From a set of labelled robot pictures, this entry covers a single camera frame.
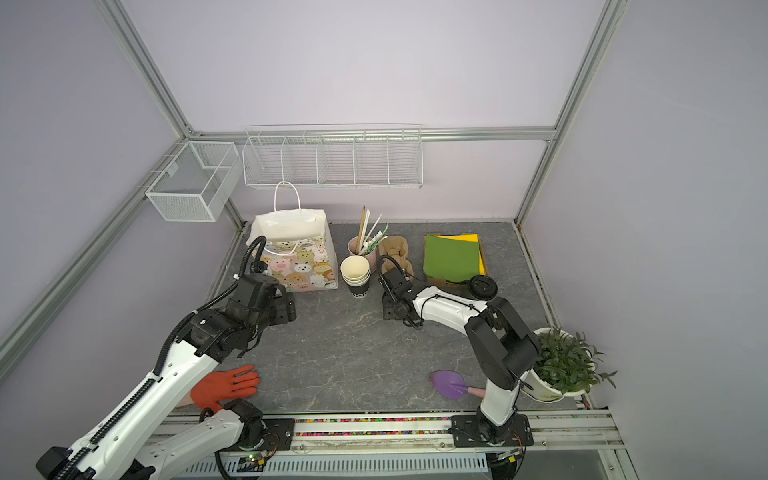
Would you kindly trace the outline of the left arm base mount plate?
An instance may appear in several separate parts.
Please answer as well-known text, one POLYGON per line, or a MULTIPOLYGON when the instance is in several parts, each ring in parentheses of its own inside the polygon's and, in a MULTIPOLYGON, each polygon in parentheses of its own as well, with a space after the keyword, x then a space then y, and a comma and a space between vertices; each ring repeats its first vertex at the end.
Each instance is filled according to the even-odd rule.
POLYGON ((291 448, 294 436, 293 418, 266 418, 253 420, 243 427, 238 441, 226 451, 284 451, 291 448))

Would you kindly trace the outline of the cartoon animal paper gift bag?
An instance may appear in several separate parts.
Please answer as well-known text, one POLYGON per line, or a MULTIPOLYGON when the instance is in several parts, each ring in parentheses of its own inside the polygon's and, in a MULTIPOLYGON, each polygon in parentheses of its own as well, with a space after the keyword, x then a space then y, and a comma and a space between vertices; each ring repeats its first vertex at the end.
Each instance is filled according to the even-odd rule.
POLYGON ((274 206, 259 214, 251 225, 251 244, 258 237, 267 239, 261 260, 266 273, 290 292, 335 290, 338 288, 338 262, 326 212, 296 206, 274 206))

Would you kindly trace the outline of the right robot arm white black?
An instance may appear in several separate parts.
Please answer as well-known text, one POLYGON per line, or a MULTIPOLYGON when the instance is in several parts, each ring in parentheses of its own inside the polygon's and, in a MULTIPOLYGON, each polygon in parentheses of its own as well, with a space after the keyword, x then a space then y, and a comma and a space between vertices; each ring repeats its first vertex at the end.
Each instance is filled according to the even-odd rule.
POLYGON ((389 255, 379 257, 377 270, 387 319, 414 329, 432 321, 465 335, 487 379, 477 412, 451 417, 454 445, 532 446, 529 420, 516 403, 541 347, 514 307, 502 297, 471 300, 447 293, 408 275, 389 255))

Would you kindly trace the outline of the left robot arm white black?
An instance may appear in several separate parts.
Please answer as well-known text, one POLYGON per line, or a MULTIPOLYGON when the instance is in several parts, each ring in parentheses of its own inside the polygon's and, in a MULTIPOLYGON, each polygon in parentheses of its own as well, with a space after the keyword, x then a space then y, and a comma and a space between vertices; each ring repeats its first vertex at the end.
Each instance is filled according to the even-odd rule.
POLYGON ((269 326, 296 317, 291 293, 266 274, 268 240, 255 238, 234 283, 188 313, 164 340, 153 369, 103 420, 69 447, 37 461, 45 479, 171 479, 197 461, 235 447, 262 450, 279 435, 247 397, 208 405, 211 416, 171 438, 148 440, 181 400, 233 352, 254 349, 269 326))

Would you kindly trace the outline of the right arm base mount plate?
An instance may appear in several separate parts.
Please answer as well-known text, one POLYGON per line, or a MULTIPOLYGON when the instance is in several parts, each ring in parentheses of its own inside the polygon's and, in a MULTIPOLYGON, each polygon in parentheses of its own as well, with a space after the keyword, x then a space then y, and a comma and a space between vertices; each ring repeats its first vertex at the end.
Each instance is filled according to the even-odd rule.
POLYGON ((449 433, 458 448, 465 447, 530 447, 534 444, 529 419, 522 413, 512 415, 501 426, 480 412, 451 417, 449 433))

